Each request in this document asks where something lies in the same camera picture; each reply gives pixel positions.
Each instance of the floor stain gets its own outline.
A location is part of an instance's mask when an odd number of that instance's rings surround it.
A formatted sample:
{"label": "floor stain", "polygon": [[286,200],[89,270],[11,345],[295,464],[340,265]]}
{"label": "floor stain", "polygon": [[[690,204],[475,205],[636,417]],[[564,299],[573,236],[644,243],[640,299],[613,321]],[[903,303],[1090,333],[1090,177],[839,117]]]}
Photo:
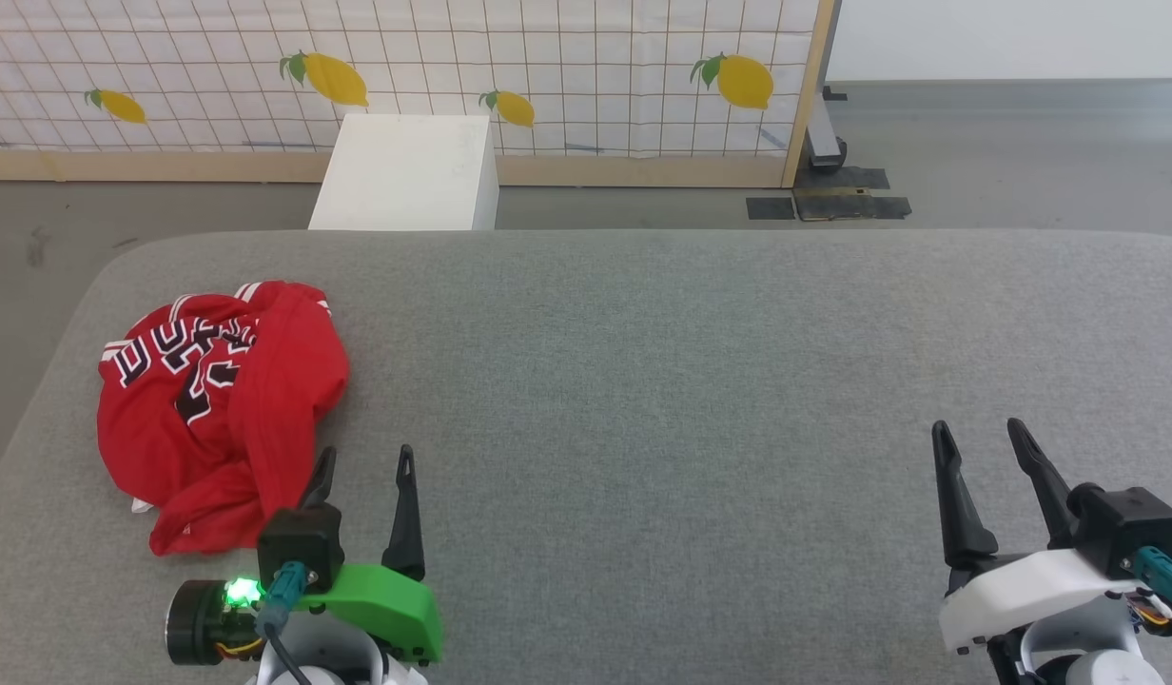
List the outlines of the floor stain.
{"label": "floor stain", "polygon": [[25,250],[25,259],[28,262],[29,267],[38,270],[46,265],[46,245],[50,238],[53,237],[46,230],[46,226],[39,225],[33,229],[33,232],[28,236],[28,244]]}

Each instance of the green led light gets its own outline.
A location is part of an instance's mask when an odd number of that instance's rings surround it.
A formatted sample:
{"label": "green led light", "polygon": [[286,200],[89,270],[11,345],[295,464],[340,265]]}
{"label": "green led light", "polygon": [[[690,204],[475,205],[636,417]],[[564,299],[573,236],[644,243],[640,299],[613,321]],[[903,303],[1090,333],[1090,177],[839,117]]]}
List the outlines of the green led light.
{"label": "green led light", "polygon": [[229,606],[247,606],[258,602],[265,595],[265,589],[254,577],[237,577],[226,584],[226,604]]}

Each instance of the wooden frame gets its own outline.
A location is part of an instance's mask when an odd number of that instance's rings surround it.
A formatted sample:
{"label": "wooden frame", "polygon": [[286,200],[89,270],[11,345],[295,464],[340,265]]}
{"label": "wooden frame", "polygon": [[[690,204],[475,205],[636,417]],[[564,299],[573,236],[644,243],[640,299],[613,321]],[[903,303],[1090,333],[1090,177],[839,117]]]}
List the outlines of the wooden frame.
{"label": "wooden frame", "polygon": [[[498,156],[500,185],[791,188],[811,121],[834,0],[818,0],[785,157]],[[54,152],[0,150],[0,181],[320,183],[331,152]]]}

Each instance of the metal stand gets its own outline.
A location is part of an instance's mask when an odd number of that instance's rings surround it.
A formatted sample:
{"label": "metal stand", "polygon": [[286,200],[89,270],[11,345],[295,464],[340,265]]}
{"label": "metal stand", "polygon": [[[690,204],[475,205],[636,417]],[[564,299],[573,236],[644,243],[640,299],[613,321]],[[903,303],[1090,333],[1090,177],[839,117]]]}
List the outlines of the metal stand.
{"label": "metal stand", "polygon": [[836,41],[836,26],[839,25],[839,8],[841,8],[841,0],[836,0],[831,13],[831,26],[826,29],[822,66],[818,67],[818,86],[816,94],[813,94],[811,122],[806,124],[806,155],[811,161],[811,169],[822,174],[837,172],[847,157],[847,144],[838,138],[831,126],[831,117],[826,114],[826,101],[847,100],[846,95],[834,94],[831,88],[825,86],[826,65],[831,61],[831,47]]}

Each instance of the green leaf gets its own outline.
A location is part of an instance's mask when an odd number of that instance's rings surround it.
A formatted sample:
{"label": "green leaf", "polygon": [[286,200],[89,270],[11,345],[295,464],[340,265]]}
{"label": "green leaf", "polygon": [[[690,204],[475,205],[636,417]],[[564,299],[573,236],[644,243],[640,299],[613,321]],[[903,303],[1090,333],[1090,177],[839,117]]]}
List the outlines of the green leaf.
{"label": "green leaf", "polygon": [[704,62],[704,68],[700,70],[700,81],[704,82],[706,88],[713,86],[713,79],[717,79],[717,73],[721,73],[721,60],[724,60],[724,56],[717,55]]}
{"label": "green leaf", "polygon": [[302,83],[305,75],[307,75],[307,56],[299,52],[298,55],[291,57],[291,76]]}
{"label": "green leaf", "polygon": [[691,67],[691,74],[687,77],[687,82],[691,83],[695,81],[695,73],[699,73],[700,67],[703,67],[704,62],[708,62],[708,60],[700,60],[695,62],[695,66]]}

